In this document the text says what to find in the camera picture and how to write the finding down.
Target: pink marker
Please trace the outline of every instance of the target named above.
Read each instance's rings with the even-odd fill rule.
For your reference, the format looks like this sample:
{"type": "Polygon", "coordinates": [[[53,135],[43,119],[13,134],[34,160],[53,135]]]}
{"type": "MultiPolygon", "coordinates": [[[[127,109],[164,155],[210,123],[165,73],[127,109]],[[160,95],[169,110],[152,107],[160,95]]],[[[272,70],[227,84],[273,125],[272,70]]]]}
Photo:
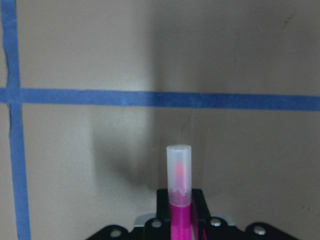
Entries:
{"type": "Polygon", "coordinates": [[[166,147],[171,240],[191,240],[191,146],[166,147]]]}

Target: gray surface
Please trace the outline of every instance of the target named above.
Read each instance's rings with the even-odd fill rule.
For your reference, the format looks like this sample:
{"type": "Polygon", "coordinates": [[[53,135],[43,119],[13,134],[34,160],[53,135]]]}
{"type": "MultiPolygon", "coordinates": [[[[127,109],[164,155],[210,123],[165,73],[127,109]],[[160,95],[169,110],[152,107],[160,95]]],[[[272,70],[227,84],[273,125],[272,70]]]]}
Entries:
{"type": "Polygon", "coordinates": [[[17,240],[9,152],[9,111],[5,104],[0,104],[0,153],[0,238],[17,240]]]}
{"type": "Polygon", "coordinates": [[[28,88],[319,95],[317,0],[19,0],[28,88]]]}
{"type": "Polygon", "coordinates": [[[316,240],[319,122],[315,112],[25,105],[33,239],[131,229],[166,186],[165,147],[182,143],[211,212],[316,240]]]}
{"type": "MultiPolygon", "coordinates": [[[[2,24],[0,24],[0,46],[2,46],[2,38],[3,38],[3,29],[2,24]]],[[[6,55],[3,47],[0,47],[0,88],[3,88],[7,85],[7,63],[6,63],[6,55]]]]}

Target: metal screw head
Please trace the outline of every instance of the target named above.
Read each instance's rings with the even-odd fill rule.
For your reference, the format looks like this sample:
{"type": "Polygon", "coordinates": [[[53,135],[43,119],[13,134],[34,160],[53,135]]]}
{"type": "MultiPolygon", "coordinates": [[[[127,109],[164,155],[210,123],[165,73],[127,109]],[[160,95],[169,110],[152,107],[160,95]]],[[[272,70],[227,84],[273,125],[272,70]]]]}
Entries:
{"type": "Polygon", "coordinates": [[[211,224],[211,226],[219,227],[221,225],[221,221],[220,221],[220,219],[213,217],[210,220],[210,224],[211,224]]]}
{"type": "Polygon", "coordinates": [[[112,238],[117,238],[121,235],[121,231],[118,229],[114,229],[112,230],[112,232],[110,233],[110,237],[112,238]]]}
{"type": "Polygon", "coordinates": [[[161,221],[159,220],[154,220],[152,223],[151,223],[151,226],[154,227],[154,228],[160,228],[162,226],[162,223],[161,221]]]}
{"type": "Polygon", "coordinates": [[[253,231],[255,234],[258,234],[258,235],[265,235],[266,234],[266,230],[262,226],[255,226],[253,231]]]}

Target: white plastic cap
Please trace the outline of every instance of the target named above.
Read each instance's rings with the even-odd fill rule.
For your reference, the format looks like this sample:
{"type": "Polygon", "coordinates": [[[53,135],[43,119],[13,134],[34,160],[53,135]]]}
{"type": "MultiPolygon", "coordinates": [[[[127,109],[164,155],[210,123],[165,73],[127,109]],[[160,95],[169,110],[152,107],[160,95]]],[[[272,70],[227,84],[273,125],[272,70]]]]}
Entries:
{"type": "Polygon", "coordinates": [[[178,207],[191,204],[191,146],[166,147],[169,202],[178,207]]]}

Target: black bracket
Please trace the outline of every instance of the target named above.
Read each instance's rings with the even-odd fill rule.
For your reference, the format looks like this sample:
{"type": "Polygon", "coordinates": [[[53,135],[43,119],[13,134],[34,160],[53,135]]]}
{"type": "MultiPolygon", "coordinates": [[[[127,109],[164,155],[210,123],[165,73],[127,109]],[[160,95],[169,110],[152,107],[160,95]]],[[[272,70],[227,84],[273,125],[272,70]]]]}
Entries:
{"type": "MultiPolygon", "coordinates": [[[[170,223],[168,190],[159,189],[155,218],[146,221],[144,226],[128,232],[122,226],[109,225],[87,240],[170,240],[170,223]]],[[[201,189],[192,189],[192,226],[195,240],[298,240],[263,222],[255,222],[245,231],[228,225],[223,218],[211,216],[201,189]]]]}

